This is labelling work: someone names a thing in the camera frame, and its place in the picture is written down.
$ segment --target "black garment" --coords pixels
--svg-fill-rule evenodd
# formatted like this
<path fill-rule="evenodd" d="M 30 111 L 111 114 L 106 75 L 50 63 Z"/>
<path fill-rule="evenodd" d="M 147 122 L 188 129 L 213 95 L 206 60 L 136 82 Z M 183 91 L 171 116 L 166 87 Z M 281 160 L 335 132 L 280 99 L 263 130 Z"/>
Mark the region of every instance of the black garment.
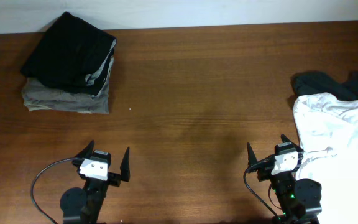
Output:
<path fill-rule="evenodd" d="M 96 72 L 116 38 L 84 20 L 65 12 L 46 31 L 21 69 L 26 77 L 36 77 L 50 88 L 70 93 L 97 95 L 107 77 L 103 69 L 94 85 L 86 85 L 86 75 Z"/>
<path fill-rule="evenodd" d="M 358 72 L 352 72 L 348 81 L 343 84 L 324 72 L 304 72 L 293 78 L 292 86 L 298 96 L 330 93 L 341 101 L 358 100 Z"/>

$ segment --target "wooden table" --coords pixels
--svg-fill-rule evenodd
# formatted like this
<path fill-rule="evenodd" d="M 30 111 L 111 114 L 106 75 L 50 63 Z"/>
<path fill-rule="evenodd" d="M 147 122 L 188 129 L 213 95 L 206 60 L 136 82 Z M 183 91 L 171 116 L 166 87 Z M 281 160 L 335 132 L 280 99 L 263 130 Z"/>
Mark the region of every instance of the wooden table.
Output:
<path fill-rule="evenodd" d="M 246 189 L 246 143 L 259 159 L 285 133 L 298 142 L 290 77 L 322 70 L 339 82 L 358 70 L 358 22 L 109 30 L 118 38 L 110 115 L 28 112 L 21 65 L 42 34 L 0 35 L 0 223 L 48 223 L 29 196 L 47 164 L 92 139 L 129 183 L 109 188 L 107 223 L 246 222 L 272 214 Z M 268 182 L 249 176 L 268 200 Z M 84 181 L 71 164 L 41 176 L 39 205 L 62 222 L 59 200 Z"/>

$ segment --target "black cloth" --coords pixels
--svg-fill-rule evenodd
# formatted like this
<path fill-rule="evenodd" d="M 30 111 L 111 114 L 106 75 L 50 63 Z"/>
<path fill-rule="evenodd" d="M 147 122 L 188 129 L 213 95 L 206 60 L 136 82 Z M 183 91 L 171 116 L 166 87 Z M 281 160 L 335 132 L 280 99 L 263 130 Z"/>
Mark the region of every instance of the black cloth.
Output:
<path fill-rule="evenodd" d="M 298 96 L 330 93 L 341 101 L 358 100 L 358 72 L 351 72 L 348 81 L 339 84 L 324 72 L 299 73 L 292 80 Z"/>
<path fill-rule="evenodd" d="M 50 88 L 97 95 L 107 77 L 109 58 L 114 53 L 110 48 L 115 39 L 65 12 L 46 31 L 21 73 L 38 78 Z M 95 73 L 107 56 L 102 73 L 94 85 L 87 86 L 86 76 Z"/>

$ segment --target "white backdrop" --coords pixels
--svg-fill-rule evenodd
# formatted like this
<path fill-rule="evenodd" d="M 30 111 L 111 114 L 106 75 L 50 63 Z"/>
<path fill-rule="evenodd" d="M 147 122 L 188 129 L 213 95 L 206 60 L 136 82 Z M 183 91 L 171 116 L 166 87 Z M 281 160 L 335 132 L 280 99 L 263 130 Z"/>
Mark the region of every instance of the white backdrop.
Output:
<path fill-rule="evenodd" d="M 100 29 L 358 20 L 358 0 L 0 0 L 0 33 L 45 30 L 68 11 Z"/>

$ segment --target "white garment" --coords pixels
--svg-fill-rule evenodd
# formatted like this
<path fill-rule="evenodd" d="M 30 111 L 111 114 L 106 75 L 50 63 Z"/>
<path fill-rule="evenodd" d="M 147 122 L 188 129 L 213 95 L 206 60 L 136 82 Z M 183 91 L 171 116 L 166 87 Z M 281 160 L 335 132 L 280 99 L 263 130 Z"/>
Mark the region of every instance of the white garment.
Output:
<path fill-rule="evenodd" d="M 320 223 L 358 223 L 358 100 L 305 95 L 293 112 L 306 152 L 296 179 L 321 183 Z"/>

